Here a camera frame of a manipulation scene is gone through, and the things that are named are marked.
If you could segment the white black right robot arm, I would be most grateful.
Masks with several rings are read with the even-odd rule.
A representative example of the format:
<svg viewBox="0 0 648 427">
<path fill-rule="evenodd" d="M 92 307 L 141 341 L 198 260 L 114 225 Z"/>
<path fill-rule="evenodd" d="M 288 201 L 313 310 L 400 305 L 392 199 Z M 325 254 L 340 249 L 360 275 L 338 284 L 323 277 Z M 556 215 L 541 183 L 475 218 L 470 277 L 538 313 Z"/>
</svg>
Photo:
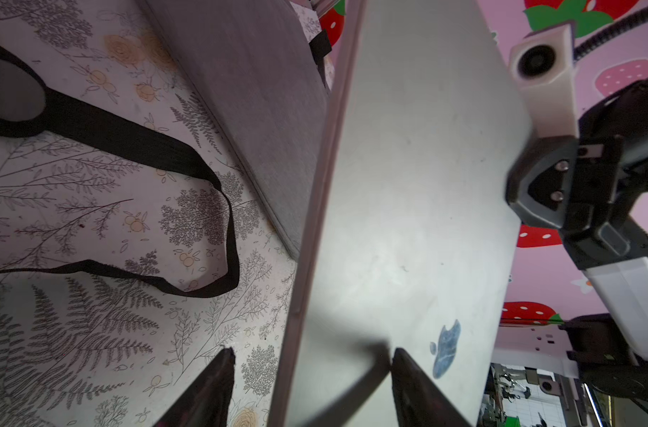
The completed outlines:
<svg viewBox="0 0 648 427">
<path fill-rule="evenodd" d="M 570 259 L 607 307 L 565 322 L 583 383 L 648 402 L 648 233 L 631 211 L 648 192 L 648 77 L 585 113 L 575 98 L 578 62 L 648 23 L 648 7 L 582 44 L 566 20 L 512 48 L 510 73 L 533 121 L 514 163 L 507 204 L 526 226 L 558 231 Z"/>
</svg>

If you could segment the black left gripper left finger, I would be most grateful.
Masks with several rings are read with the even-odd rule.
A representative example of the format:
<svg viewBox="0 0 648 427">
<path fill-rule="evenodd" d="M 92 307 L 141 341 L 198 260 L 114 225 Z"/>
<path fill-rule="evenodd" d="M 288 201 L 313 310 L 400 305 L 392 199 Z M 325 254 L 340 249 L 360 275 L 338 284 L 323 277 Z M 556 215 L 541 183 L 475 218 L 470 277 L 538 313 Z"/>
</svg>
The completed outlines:
<svg viewBox="0 0 648 427">
<path fill-rule="evenodd" d="M 161 416 L 156 427 L 226 426 L 235 383 L 234 350 L 224 348 Z"/>
</svg>

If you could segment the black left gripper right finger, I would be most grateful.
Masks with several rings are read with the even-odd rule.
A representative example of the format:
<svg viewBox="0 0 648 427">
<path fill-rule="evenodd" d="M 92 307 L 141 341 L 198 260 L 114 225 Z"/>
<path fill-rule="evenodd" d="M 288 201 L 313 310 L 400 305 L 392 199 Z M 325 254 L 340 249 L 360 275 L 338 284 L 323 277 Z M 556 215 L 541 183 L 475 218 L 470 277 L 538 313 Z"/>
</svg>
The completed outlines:
<svg viewBox="0 0 648 427">
<path fill-rule="evenodd" d="M 391 382 L 400 427 L 470 426 L 416 361 L 402 348 L 397 348 L 393 354 Z"/>
</svg>

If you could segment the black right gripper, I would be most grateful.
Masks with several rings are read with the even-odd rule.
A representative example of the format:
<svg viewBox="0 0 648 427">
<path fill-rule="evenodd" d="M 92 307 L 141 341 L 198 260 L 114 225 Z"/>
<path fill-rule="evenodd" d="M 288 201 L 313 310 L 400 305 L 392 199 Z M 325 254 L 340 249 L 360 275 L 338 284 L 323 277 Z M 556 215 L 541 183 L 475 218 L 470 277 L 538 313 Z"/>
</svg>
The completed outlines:
<svg viewBox="0 0 648 427">
<path fill-rule="evenodd" d="M 587 110 L 579 130 L 528 144 L 507 204 L 523 224 L 558 231 L 578 267 L 648 257 L 648 233 L 631 217 L 648 192 L 648 78 Z"/>
</svg>

